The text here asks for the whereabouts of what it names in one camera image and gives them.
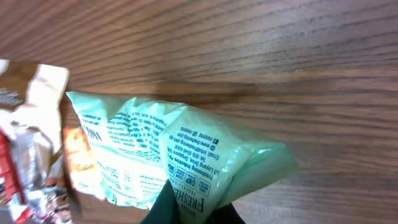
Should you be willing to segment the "orange Kleenex tissue pack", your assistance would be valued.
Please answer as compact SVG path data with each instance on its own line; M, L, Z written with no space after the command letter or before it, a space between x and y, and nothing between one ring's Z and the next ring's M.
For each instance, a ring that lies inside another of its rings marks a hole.
M72 188L98 200L105 200L101 188L103 178L83 128L64 128L63 145Z

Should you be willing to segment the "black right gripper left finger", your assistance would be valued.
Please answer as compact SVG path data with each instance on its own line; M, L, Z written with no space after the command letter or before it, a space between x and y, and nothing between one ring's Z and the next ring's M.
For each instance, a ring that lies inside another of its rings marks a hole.
M179 224L178 203L170 181L166 181L153 207L140 224Z

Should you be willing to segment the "mint green wipes pack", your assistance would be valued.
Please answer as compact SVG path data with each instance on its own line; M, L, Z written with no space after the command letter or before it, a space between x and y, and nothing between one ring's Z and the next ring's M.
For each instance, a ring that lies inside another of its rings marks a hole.
M182 223L293 174L284 143L228 118L149 98L68 92L102 176L106 199L151 209L170 183Z

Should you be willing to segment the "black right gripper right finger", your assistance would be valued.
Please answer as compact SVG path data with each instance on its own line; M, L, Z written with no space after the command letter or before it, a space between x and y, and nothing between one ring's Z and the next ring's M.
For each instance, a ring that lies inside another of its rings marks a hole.
M212 211L206 224L246 224L239 216L232 203Z

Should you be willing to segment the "brown snack packets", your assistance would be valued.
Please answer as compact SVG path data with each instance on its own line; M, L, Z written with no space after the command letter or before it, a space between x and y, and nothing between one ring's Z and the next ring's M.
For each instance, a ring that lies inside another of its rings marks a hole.
M67 68L1 60L1 131L17 146L17 169L30 220L72 222L64 183L60 100Z

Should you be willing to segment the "red snack packet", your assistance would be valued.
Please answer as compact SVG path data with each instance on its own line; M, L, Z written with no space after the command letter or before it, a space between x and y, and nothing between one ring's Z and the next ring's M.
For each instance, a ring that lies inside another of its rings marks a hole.
M13 223L30 220L33 210L27 205L17 169L17 146L1 131L1 205L10 213Z

